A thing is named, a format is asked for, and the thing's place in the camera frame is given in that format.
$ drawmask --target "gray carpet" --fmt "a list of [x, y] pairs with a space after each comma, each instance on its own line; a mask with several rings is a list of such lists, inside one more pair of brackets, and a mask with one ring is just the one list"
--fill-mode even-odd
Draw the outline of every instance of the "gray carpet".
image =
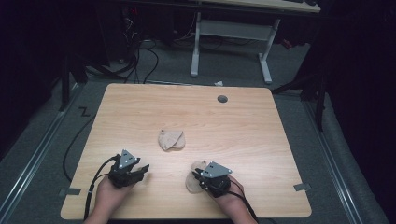
[[[202, 50], [200, 74], [191, 78], [191, 47], [167, 47], [160, 43], [152, 49], [159, 57], [156, 70], [148, 79], [148, 83], [172, 82], [194, 85], [214, 85], [222, 81], [224, 86], [266, 87], [276, 88], [293, 79], [309, 46], [296, 47], [291, 50], [274, 45], [268, 58], [268, 64], [273, 76], [273, 84], [265, 85], [257, 55], [246, 53], [231, 53], [221, 49]], [[141, 50], [137, 69], [139, 80], [152, 69], [155, 56], [147, 50]], [[80, 223], [81, 221], [63, 220], [60, 211], [64, 197], [59, 196], [61, 189], [66, 189], [69, 182], [63, 172], [63, 158], [67, 147], [78, 131], [96, 113], [101, 102], [106, 85], [116, 82], [103, 77], [90, 76], [90, 81], [82, 88], [82, 92], [70, 105], [60, 129], [55, 134], [49, 151], [39, 166], [31, 183], [24, 192], [8, 223]], [[60, 85], [53, 90], [53, 97], [32, 117], [29, 126], [18, 142], [1, 161], [0, 169], [0, 202], [3, 202], [12, 190], [20, 173], [32, 157], [51, 122], [58, 115], [60, 107]], [[312, 207], [312, 215], [304, 218], [276, 218], [274, 221], [283, 223], [349, 223], [345, 208], [340, 201], [328, 166], [321, 151], [315, 126], [304, 109], [295, 91], [275, 96], [282, 123], [302, 180], [312, 187], [307, 192]], [[81, 107], [86, 107], [82, 116]], [[73, 176], [81, 151], [89, 135], [91, 125], [83, 130], [76, 142], [70, 148], [66, 159], [66, 170]], [[339, 129], [336, 118], [327, 100], [324, 113], [324, 134], [329, 141], [334, 157], [345, 175], [352, 194], [361, 210], [362, 223], [387, 223], [382, 210], [377, 205], [374, 196], [359, 167], [348, 151], [347, 144]], [[263, 219], [261, 223], [271, 223]]]

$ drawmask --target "desk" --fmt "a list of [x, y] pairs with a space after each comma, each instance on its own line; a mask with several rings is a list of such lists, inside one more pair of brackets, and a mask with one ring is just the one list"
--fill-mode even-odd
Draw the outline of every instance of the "desk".
[[[161, 129], [184, 131], [186, 146], [164, 152]], [[124, 148], [141, 158], [135, 168], [150, 167], [114, 218], [225, 218], [205, 192], [185, 187], [191, 164], [202, 160], [233, 170], [258, 217], [311, 214], [305, 192], [293, 187], [302, 180], [267, 89], [110, 84], [71, 183], [81, 193], [66, 196], [63, 218], [83, 218], [96, 171]]]
[[[279, 10], [292, 10], [301, 12], [320, 12], [318, 5], [312, 7], [307, 3], [293, 3], [282, 0], [202, 0], [202, 2], [230, 4], [242, 7], [267, 7]], [[198, 76], [199, 55], [200, 55], [200, 35], [218, 35], [224, 37], [235, 37], [265, 41], [265, 47], [259, 53], [259, 61], [262, 66], [262, 75], [267, 84], [272, 83], [270, 71], [268, 69], [267, 57], [276, 36], [276, 31], [280, 19], [276, 19], [273, 25], [253, 25], [238, 22], [201, 20], [201, 13], [197, 14], [195, 28], [195, 45], [192, 54], [191, 76]]]

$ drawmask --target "human hand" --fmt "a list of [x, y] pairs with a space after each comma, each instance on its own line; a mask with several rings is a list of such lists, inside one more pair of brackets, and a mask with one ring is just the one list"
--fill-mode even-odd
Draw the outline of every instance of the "human hand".
[[[230, 175], [228, 177], [231, 180], [229, 191], [245, 198], [244, 187], [234, 177]], [[212, 196], [212, 198], [219, 205], [221, 211], [230, 217], [234, 224], [257, 224], [257, 222], [249, 213], [245, 202], [241, 198], [230, 193], [222, 195], [218, 198], [214, 198]]]
[[107, 223], [133, 187], [134, 184], [118, 189], [113, 186], [106, 175], [98, 185], [95, 207], [84, 223]]

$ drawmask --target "light wood surface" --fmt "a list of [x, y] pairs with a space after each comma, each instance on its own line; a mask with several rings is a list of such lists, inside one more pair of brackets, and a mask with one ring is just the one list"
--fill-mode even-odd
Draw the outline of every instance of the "light wood surface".
[[[218, 102], [219, 95], [228, 102]], [[164, 152], [162, 129], [182, 130], [186, 146]], [[71, 184], [81, 193], [66, 197], [63, 218], [83, 218], [96, 171], [123, 149], [141, 158], [134, 169], [150, 167], [114, 218], [225, 217], [206, 192], [185, 187], [191, 164], [203, 160], [233, 170], [258, 217], [311, 214], [305, 192], [293, 187], [302, 180], [268, 89], [110, 84]]]
[[284, 0], [201, 0], [202, 2], [231, 4], [246, 7], [265, 7], [272, 9], [300, 11], [300, 12], [314, 12], [319, 13], [320, 7], [318, 5], [309, 6], [306, 2], [295, 3]]

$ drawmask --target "round hole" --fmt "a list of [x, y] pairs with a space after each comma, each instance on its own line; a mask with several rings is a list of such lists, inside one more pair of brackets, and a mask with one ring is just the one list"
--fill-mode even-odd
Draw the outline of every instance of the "round hole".
[[228, 98], [227, 98], [227, 96], [225, 96], [225, 95], [220, 95], [220, 96], [218, 96], [218, 101], [219, 101], [220, 103], [227, 103]]

